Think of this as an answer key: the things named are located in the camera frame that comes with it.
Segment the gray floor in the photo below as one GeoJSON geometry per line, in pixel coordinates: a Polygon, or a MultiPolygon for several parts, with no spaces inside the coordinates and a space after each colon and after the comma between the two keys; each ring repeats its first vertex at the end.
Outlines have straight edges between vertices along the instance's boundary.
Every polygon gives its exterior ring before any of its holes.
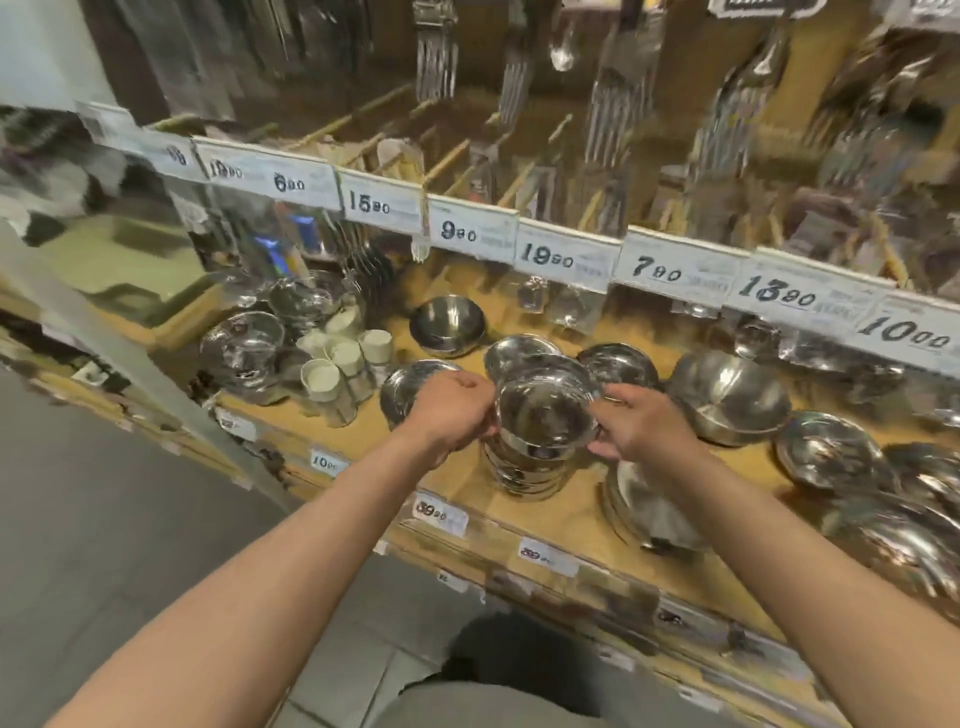
{"type": "MultiPolygon", "coordinates": [[[[37,728],[146,621],[280,518],[257,494],[0,371],[0,725],[37,728]]],[[[372,556],[291,692],[279,728],[370,725],[499,609],[372,556]]],[[[592,659],[605,716],[721,726],[651,675],[592,659]]]]}

